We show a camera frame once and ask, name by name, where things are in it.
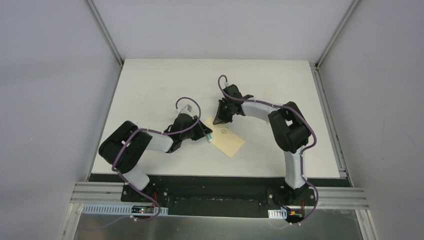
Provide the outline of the green white glue stick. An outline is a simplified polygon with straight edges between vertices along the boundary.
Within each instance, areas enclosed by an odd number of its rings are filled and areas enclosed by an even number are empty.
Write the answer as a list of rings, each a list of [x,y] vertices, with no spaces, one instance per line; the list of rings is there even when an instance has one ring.
[[[213,142],[213,138],[212,138],[212,136],[210,134],[207,134],[206,135],[206,139],[208,140],[209,143],[212,143]]]

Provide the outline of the cream paper envelope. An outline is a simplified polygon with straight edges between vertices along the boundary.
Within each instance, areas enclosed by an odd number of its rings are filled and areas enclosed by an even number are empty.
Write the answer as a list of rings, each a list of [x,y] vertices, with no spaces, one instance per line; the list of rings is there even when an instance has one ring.
[[[204,122],[208,128],[213,130],[213,132],[210,134],[213,142],[210,143],[212,143],[229,158],[232,158],[245,144],[245,140],[233,133],[225,125],[213,125],[213,120],[214,119],[209,116],[208,119]]]

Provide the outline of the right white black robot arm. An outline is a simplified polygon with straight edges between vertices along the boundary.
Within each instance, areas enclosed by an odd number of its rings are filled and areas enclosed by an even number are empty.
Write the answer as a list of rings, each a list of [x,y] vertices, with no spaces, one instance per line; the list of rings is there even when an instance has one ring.
[[[303,153],[312,135],[298,106],[292,101],[275,105],[250,94],[242,96],[234,84],[219,89],[224,97],[218,101],[213,124],[231,123],[234,115],[254,117],[269,123],[274,140],[284,153],[284,200],[290,205],[298,204],[309,188]]]

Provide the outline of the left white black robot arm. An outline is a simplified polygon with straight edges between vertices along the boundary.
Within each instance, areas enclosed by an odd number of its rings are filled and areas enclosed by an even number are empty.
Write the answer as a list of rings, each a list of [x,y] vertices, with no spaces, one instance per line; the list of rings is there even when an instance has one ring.
[[[163,132],[142,130],[127,120],[100,144],[98,154],[114,172],[135,187],[134,197],[144,203],[152,198],[153,189],[148,185],[149,177],[139,165],[143,153],[151,150],[170,154],[178,150],[183,141],[197,141],[212,132],[198,116],[187,113],[178,114]]]

